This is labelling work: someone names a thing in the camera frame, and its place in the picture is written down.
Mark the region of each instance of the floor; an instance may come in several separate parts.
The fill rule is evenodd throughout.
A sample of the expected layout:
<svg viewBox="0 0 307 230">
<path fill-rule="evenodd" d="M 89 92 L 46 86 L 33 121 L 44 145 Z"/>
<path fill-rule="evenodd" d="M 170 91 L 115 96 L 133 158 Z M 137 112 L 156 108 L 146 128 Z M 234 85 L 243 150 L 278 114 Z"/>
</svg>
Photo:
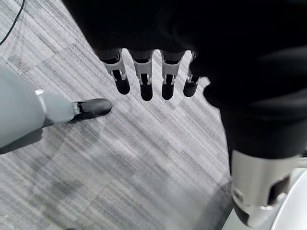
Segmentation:
<svg viewBox="0 0 307 230">
<path fill-rule="evenodd" d="M 21 0 L 0 2 L 0 37 Z M 153 93 L 139 93 L 126 50 L 131 91 L 117 92 L 60 0 L 26 0 L 0 46 L 0 64 L 34 88 L 70 101 L 108 98 L 105 117 L 44 129 L 43 139 L 1 155 L 1 229 L 219 230 L 231 211 L 230 176 L 219 112 L 202 79 L 183 96 L 186 53 L 174 96 L 161 96 L 161 56 L 153 56 Z"/>
</svg>

